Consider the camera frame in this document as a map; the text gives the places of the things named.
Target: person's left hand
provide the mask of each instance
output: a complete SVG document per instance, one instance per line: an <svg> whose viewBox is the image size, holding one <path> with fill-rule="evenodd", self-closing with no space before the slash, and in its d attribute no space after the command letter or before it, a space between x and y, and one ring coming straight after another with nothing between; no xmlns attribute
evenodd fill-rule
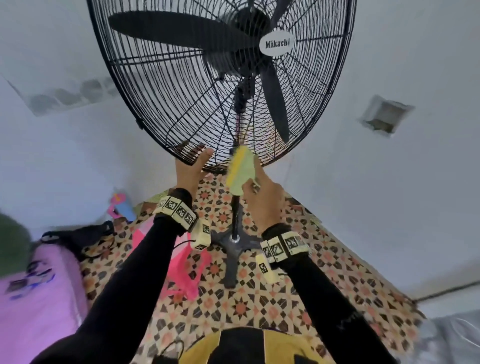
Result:
<svg viewBox="0 0 480 364"><path fill-rule="evenodd" d="M195 199L197 195L198 182L207 175L207 172L202 171L202 168L213 155L213 149L207 148L197 158L197 161L189 166L180 160L175 160L175 169L177 170L177 185L176 188L184 188Z"/></svg>

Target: fan logo badge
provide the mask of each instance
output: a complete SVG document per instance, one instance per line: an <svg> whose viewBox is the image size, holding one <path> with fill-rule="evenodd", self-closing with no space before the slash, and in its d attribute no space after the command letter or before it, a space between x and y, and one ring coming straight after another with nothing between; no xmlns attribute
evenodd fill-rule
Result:
<svg viewBox="0 0 480 364"><path fill-rule="evenodd" d="M286 30L275 30L260 39L260 51L270 57L282 56L292 50L295 36Z"/></svg>

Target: hand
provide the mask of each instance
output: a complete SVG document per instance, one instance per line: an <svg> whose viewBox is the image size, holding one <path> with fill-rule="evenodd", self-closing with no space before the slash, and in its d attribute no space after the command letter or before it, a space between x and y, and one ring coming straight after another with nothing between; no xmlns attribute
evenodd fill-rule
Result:
<svg viewBox="0 0 480 364"><path fill-rule="evenodd" d="M255 192L250 178L242 186L243 197L247 201L248 210L252 215L259 233L281 222L281 209L285 203L283 188L273 182L265 173L260 160L255 156L255 179L260 184L260 191Z"/></svg>
<svg viewBox="0 0 480 364"><path fill-rule="evenodd" d="M175 169L177 171L177 185L176 188L184 188L195 199L197 195L198 182L207 175L207 172L202 171L202 168L213 155L213 149L204 149L197 158L197 161L189 166L178 159L175 160Z"/></svg>

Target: pink bed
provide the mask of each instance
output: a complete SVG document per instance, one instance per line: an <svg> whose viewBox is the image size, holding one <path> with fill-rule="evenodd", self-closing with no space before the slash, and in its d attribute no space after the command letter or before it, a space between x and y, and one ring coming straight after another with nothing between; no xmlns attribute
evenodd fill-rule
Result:
<svg viewBox="0 0 480 364"><path fill-rule="evenodd" d="M30 363L50 344L73 334L88 311L79 264L70 251L41 245L34 260L52 270L48 280L24 295L6 291L25 273L0 280L0 363Z"/></svg>

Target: person's right hand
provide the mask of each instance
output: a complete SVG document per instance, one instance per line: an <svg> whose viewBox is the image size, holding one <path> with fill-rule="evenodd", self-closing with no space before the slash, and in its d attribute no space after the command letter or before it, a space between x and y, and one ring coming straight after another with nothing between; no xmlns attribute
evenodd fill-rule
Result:
<svg viewBox="0 0 480 364"><path fill-rule="evenodd" d="M285 199L282 186L266 175L257 156L254 163L255 179L260 185L260 191L255 192L251 178L245 182L242 190L248 204L248 211L258 227L258 232L262 234L269 227L281 222L280 214Z"/></svg>

